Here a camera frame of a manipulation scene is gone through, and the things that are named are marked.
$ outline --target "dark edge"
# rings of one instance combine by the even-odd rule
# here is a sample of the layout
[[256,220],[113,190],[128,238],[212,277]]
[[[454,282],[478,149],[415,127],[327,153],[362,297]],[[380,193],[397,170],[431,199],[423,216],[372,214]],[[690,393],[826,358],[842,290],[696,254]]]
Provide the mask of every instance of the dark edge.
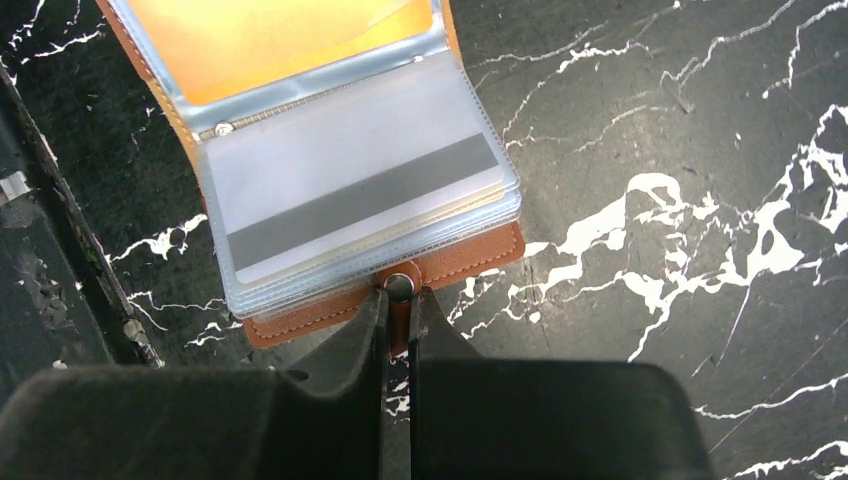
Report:
[[24,162],[28,182],[41,192],[45,210],[60,239],[60,247],[78,278],[84,280],[82,293],[110,354],[119,364],[144,362],[157,366],[158,356],[150,346],[132,341],[125,334],[128,323],[137,323],[132,306],[70,187],[41,140],[35,122],[3,69],[0,69],[0,78],[4,87],[0,93],[0,112],[7,117],[9,128],[13,130],[11,133],[18,140],[19,155],[34,160]]

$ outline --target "marble floor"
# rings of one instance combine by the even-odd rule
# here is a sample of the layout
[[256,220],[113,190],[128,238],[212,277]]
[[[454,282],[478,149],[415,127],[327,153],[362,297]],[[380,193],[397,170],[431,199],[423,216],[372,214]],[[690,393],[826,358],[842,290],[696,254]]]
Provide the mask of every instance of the marble floor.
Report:
[[[151,358],[279,367],[319,342],[253,351],[227,315],[189,164],[94,2],[9,3],[0,60]],[[720,477],[848,477],[848,1],[452,3],[528,241],[439,293],[456,328],[664,367]]]

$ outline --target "gray magnetic stripe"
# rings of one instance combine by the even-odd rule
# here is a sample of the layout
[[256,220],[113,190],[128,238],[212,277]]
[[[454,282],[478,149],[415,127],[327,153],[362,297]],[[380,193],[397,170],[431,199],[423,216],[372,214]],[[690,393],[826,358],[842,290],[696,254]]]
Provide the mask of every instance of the gray magnetic stripe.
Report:
[[233,266],[257,264],[496,166],[482,133],[460,140],[227,235]]

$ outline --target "brown leather cover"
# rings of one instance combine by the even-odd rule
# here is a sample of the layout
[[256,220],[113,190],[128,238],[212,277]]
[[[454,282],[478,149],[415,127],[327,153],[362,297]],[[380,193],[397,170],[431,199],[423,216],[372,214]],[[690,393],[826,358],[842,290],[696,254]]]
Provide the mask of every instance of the brown leather cover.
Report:
[[[524,237],[518,222],[513,222],[387,269],[376,276],[375,284],[379,285],[380,278],[395,271],[409,275],[411,269],[420,272],[422,286],[435,290],[518,260],[523,255]],[[244,323],[247,338],[254,347],[268,348],[348,320],[371,288],[365,286],[270,319],[248,319]]]
[[[177,114],[170,99],[151,72],[112,6],[107,0],[96,1],[138,75],[147,83],[148,88],[162,106],[165,116],[179,137],[192,167],[196,168],[195,138]],[[447,43],[461,60],[449,0],[443,0],[442,6]],[[521,236],[518,222],[514,222],[410,262],[386,269],[375,276],[375,282],[381,282],[380,279],[392,272],[403,271],[410,278],[420,279],[420,285],[416,281],[417,288],[427,285],[433,289],[438,289],[467,277],[478,275],[488,269],[518,260],[523,255],[524,238]],[[370,290],[371,286],[365,286],[336,294],[299,309],[289,310],[270,319],[262,319],[261,321],[257,318],[248,319],[244,324],[247,338],[253,346],[267,348],[343,322],[353,316]],[[405,340],[404,332],[408,331],[404,330],[404,328],[408,329],[408,324],[402,318],[409,315],[408,304],[393,305],[391,310],[396,319],[394,336],[397,337],[398,342],[402,342]],[[395,346],[401,348],[402,344],[398,342],[395,342]]]

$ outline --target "stitching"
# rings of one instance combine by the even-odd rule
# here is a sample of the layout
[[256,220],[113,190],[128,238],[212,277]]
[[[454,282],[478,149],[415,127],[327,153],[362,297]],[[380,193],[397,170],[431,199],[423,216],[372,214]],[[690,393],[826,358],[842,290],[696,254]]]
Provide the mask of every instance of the stitching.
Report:
[[[513,225],[513,227],[512,227],[512,248],[511,248],[511,249],[509,249],[508,251],[503,252],[503,253],[501,253],[500,255],[497,255],[497,256],[495,256],[495,257],[492,257],[492,258],[490,258],[490,259],[488,259],[488,260],[483,260],[483,261],[477,262],[477,263],[475,263],[475,264],[473,264],[473,265],[469,265],[469,266],[467,266],[467,267],[465,267],[465,268],[461,268],[461,269],[458,269],[458,270],[454,270],[453,272],[450,272],[450,273],[448,273],[448,274],[445,274],[445,275],[442,275],[442,276],[440,276],[440,277],[437,277],[437,278],[434,278],[434,279],[428,280],[428,281],[427,281],[427,282],[425,282],[425,283],[431,283],[431,282],[436,282],[436,281],[438,281],[438,280],[442,280],[442,279],[444,279],[444,278],[450,277],[451,275],[455,275],[455,274],[457,274],[457,273],[462,273],[462,272],[465,272],[465,271],[467,271],[467,270],[471,270],[471,269],[472,269],[472,268],[474,268],[474,267],[479,267],[480,265],[485,265],[485,264],[487,264],[487,263],[494,262],[494,261],[496,261],[496,260],[498,260],[498,259],[500,259],[500,258],[503,258],[503,257],[505,257],[505,256],[507,256],[507,255],[509,255],[509,254],[511,254],[512,252],[514,252],[514,251],[515,251],[515,249],[516,249],[516,248],[518,248],[518,236],[515,234],[515,230],[516,230],[516,226],[515,226],[515,225]],[[311,326],[311,325],[315,325],[316,323],[321,323],[321,322],[324,322],[324,321],[326,321],[326,320],[330,320],[331,318],[338,317],[339,315],[343,315],[343,314],[345,314],[345,313],[347,313],[347,312],[349,312],[349,311],[351,311],[351,310],[356,310],[357,308],[359,308],[359,305],[356,305],[356,306],[353,306],[353,307],[347,308],[347,309],[345,309],[345,310],[341,310],[341,311],[339,311],[339,312],[333,313],[333,314],[331,314],[331,315],[327,315],[327,316],[325,316],[325,317],[321,317],[321,318],[316,319],[316,320],[313,320],[313,321],[311,321],[311,322],[309,322],[309,323],[304,323],[303,325],[299,325],[299,326],[294,327],[294,328],[289,328],[289,329],[287,329],[287,330],[283,330],[282,332],[277,332],[277,333],[275,333],[275,334],[273,334],[273,335],[263,335],[263,334],[261,334],[261,333],[259,332],[259,329],[257,328],[256,323],[252,323],[252,324],[251,324],[251,327],[253,328],[253,332],[254,332],[254,333],[255,333],[255,334],[256,334],[259,338],[263,338],[263,339],[265,339],[265,340],[270,340],[270,339],[272,339],[272,338],[276,338],[276,337],[279,337],[279,336],[281,336],[281,335],[285,335],[285,334],[287,334],[287,333],[296,332],[296,331],[298,331],[298,330],[300,330],[300,329],[302,329],[302,328],[306,328],[306,327],[309,327],[309,326]]]
[[459,269],[459,270],[454,270],[453,272],[446,273],[446,274],[444,274],[444,275],[442,275],[442,276],[439,276],[439,277],[436,277],[436,278],[432,278],[432,279],[428,280],[426,283],[437,282],[437,281],[442,280],[442,279],[444,279],[444,278],[450,277],[451,275],[455,275],[455,274],[457,274],[457,273],[462,273],[462,272],[464,272],[464,271],[471,270],[471,269],[472,269],[472,268],[474,268],[474,267],[479,267],[480,265],[485,265],[485,264],[487,264],[487,263],[491,263],[491,262],[493,262],[493,261],[495,261],[495,260],[497,260],[497,259],[499,259],[499,258],[503,258],[503,257],[505,257],[505,256],[509,255],[510,253],[514,252],[514,251],[515,251],[515,249],[517,248],[517,246],[518,246],[518,238],[517,238],[517,237],[516,237],[516,235],[515,235],[515,227],[513,227],[513,228],[512,228],[512,248],[510,248],[510,249],[509,249],[509,250],[507,250],[506,252],[501,253],[501,254],[500,254],[500,255],[498,255],[497,257],[492,257],[492,258],[490,258],[490,259],[488,259],[488,260],[483,260],[483,261],[477,262],[477,263],[475,263],[475,264],[473,264],[473,265],[468,265],[468,266],[467,266],[467,267],[465,267],[465,268],[461,268],[461,269]]
[[115,21],[118,22],[118,25],[121,27],[121,30],[124,32],[124,36],[130,42],[130,45],[132,45],[132,48],[133,48],[133,51],[135,52],[136,58],[141,63],[142,67],[144,67],[144,72],[147,73],[147,75],[150,76],[150,79],[153,82],[153,86],[156,88],[156,90],[159,92],[159,95],[161,95],[162,99],[164,100],[165,107],[170,111],[171,117],[177,123],[177,127],[180,130],[182,130],[183,138],[188,140],[189,145],[194,145],[194,139],[192,138],[191,133],[188,131],[188,128],[186,128],[185,124],[183,123],[182,118],[177,113],[176,108],[174,108],[174,104],[171,103],[171,99],[168,97],[168,94],[165,93],[165,89],[162,88],[162,85],[159,83],[159,80],[156,78],[156,75],[154,75],[153,71],[150,70],[150,67],[147,65],[147,60],[144,59],[144,56],[139,51],[138,45],[136,45],[135,40],[133,40],[132,36],[130,35],[129,30],[127,30],[127,27],[124,25],[123,20],[121,20],[121,17],[118,15],[118,12],[115,11],[115,7],[112,6],[112,2],[107,0],[105,3],[106,3],[106,6],[109,7],[109,11],[112,13],[112,17],[115,18]]
[[327,315],[326,317],[321,317],[319,319],[312,320],[311,322],[304,323],[302,325],[298,325],[297,327],[294,327],[294,328],[289,328],[287,330],[283,330],[282,332],[277,332],[273,335],[262,335],[261,333],[259,333],[259,329],[256,327],[256,323],[252,323],[252,326],[253,326],[253,331],[256,333],[256,335],[258,335],[260,338],[264,338],[264,339],[267,340],[267,339],[279,337],[280,335],[285,335],[285,334],[290,333],[290,332],[296,332],[296,331],[303,329],[303,328],[306,328],[310,325],[314,325],[316,323],[320,323],[320,322],[323,322],[325,320],[329,320],[331,318],[338,317],[339,315],[343,315],[343,314],[345,314],[345,313],[347,313],[351,310],[356,310],[357,308],[359,308],[359,305],[347,308],[345,310],[338,311],[338,312],[336,312],[332,315]]

